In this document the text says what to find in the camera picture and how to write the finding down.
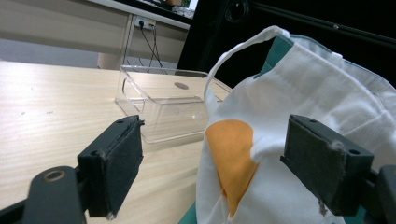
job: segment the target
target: wall socket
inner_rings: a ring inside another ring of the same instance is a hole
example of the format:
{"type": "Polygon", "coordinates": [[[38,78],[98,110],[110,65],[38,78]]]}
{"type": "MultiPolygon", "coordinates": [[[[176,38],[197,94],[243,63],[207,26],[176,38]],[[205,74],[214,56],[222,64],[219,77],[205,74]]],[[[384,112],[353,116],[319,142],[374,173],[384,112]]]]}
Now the wall socket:
{"type": "Polygon", "coordinates": [[[150,29],[150,30],[152,30],[152,27],[155,26],[155,22],[156,22],[153,19],[137,16],[136,17],[136,23],[134,25],[140,28],[140,22],[141,21],[143,22],[143,28],[144,29],[150,29]]]}

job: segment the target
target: light wood tabletop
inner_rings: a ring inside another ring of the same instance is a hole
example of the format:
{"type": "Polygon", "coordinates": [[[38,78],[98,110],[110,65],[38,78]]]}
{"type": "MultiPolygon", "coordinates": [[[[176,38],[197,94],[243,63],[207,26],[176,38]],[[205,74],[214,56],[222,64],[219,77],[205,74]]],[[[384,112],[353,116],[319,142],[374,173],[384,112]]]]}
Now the light wood tabletop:
{"type": "MultiPolygon", "coordinates": [[[[112,122],[119,72],[0,62],[0,209],[27,197],[31,180],[77,155],[112,122]]],[[[202,142],[143,145],[144,159],[112,223],[177,223],[195,200],[202,142]]],[[[88,218],[88,223],[107,223],[88,218]]]]}

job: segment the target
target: clear plastic box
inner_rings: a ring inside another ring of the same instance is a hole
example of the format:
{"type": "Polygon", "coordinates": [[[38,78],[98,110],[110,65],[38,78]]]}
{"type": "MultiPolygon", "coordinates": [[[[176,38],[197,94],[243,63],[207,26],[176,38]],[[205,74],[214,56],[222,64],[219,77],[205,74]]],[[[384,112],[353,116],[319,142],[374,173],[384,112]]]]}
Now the clear plastic box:
{"type": "MultiPolygon", "coordinates": [[[[204,104],[207,73],[122,66],[116,102],[126,115],[139,115],[147,143],[203,134],[208,117],[204,104]]],[[[221,103],[231,89],[218,80],[212,91],[221,103]]]]}

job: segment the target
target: floor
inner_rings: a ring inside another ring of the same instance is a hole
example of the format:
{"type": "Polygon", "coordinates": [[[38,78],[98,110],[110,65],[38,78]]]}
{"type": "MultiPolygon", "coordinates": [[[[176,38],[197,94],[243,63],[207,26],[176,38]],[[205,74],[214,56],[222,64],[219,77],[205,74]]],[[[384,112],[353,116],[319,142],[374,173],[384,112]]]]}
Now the floor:
{"type": "MultiPolygon", "coordinates": [[[[20,63],[42,63],[63,66],[98,68],[99,52],[64,49],[53,46],[25,43],[14,40],[0,39],[0,61],[20,63]]],[[[130,65],[149,66],[150,59],[129,57],[130,65]]],[[[166,68],[176,68],[176,63],[161,62],[166,68]]],[[[152,61],[151,67],[160,67],[152,61]]]]}

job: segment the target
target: white cloth bag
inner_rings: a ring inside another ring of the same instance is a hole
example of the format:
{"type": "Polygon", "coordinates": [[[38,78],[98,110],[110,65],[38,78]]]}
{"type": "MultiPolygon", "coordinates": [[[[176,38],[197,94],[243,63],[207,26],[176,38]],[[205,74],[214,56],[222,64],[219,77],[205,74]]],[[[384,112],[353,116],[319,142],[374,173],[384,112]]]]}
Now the white cloth bag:
{"type": "Polygon", "coordinates": [[[198,223],[345,223],[330,211],[323,216],[318,199],[279,160],[290,114],[316,119],[373,152],[376,170],[396,163],[394,88],[312,39],[268,27],[224,53],[207,83],[235,52],[276,36],[262,73],[240,82],[220,105],[206,84],[198,223]],[[276,43],[286,46],[284,55],[276,43]]]}

